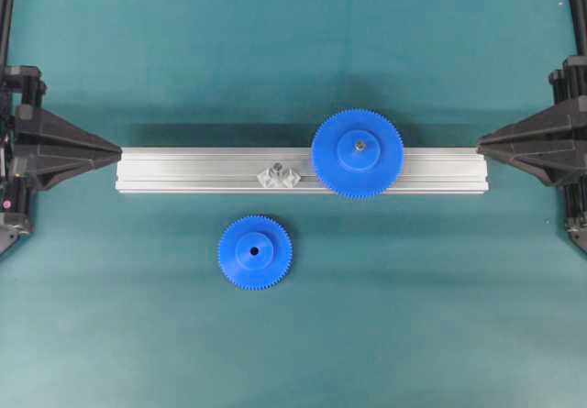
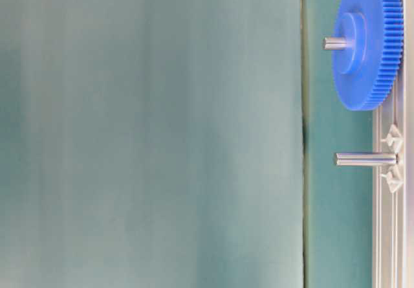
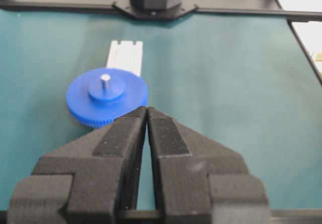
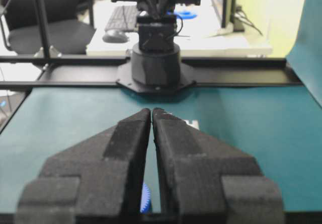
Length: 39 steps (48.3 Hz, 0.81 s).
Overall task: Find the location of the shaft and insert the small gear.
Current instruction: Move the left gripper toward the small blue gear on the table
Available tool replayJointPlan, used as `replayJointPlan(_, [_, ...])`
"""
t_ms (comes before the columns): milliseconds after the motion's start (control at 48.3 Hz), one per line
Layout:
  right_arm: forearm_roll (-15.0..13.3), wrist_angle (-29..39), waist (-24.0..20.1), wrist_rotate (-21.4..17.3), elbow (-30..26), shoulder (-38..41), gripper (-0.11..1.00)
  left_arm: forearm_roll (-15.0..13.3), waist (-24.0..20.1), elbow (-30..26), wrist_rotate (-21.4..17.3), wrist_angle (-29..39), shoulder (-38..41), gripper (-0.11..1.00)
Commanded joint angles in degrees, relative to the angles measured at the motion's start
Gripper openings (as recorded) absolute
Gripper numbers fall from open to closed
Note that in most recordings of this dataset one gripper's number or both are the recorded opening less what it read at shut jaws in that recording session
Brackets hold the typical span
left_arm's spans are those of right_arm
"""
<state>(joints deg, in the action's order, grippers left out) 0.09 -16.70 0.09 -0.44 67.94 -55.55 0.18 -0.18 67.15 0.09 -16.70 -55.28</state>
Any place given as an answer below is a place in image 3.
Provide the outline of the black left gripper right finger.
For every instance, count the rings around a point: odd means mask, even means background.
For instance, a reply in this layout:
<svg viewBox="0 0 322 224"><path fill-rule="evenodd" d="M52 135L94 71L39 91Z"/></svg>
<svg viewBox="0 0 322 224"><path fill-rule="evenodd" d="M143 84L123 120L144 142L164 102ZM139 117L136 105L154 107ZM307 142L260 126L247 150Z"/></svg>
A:
<svg viewBox="0 0 322 224"><path fill-rule="evenodd" d="M241 154L153 107L147 127L165 223L269 223L265 187Z"/></svg>

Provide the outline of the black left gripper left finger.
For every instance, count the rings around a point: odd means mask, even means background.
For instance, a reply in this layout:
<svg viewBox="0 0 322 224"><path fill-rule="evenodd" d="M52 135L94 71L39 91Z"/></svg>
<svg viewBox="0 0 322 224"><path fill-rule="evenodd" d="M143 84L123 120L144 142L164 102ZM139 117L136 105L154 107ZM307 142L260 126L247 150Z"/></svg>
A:
<svg viewBox="0 0 322 224"><path fill-rule="evenodd" d="M43 155L15 186L8 223L114 223L134 208L145 137L139 107Z"/></svg>

